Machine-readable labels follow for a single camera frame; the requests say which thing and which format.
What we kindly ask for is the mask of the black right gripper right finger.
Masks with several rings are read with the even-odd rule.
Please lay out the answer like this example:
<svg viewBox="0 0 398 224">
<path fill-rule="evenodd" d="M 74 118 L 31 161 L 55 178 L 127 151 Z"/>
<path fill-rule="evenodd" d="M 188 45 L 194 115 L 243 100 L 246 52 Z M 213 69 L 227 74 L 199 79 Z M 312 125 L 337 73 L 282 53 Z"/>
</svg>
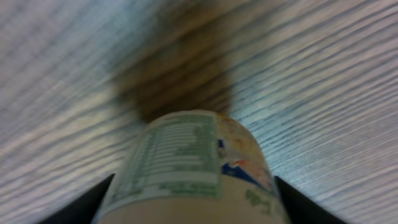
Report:
<svg viewBox="0 0 398 224">
<path fill-rule="evenodd" d="M 347 224 L 319 206 L 278 176 L 274 177 L 280 199 L 293 224 Z"/>
</svg>

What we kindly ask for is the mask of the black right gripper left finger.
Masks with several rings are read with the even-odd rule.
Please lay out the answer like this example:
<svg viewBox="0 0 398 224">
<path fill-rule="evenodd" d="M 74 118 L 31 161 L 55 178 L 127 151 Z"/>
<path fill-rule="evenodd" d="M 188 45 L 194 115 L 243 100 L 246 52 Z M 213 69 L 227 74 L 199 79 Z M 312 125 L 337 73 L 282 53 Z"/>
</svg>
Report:
<svg viewBox="0 0 398 224">
<path fill-rule="evenodd" d="M 39 221 L 39 224 L 93 223 L 113 177 L 114 174 L 111 174 L 62 209 Z"/>
</svg>

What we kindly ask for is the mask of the green lid glass jar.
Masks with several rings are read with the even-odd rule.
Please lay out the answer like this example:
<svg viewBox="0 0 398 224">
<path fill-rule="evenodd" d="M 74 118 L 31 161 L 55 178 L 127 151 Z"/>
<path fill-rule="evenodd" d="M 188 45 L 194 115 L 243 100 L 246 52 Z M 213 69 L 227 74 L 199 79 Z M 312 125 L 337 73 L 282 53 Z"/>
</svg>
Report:
<svg viewBox="0 0 398 224">
<path fill-rule="evenodd" d="M 111 182 L 97 223 L 289 223 L 254 136 L 212 111 L 149 123 Z"/>
</svg>

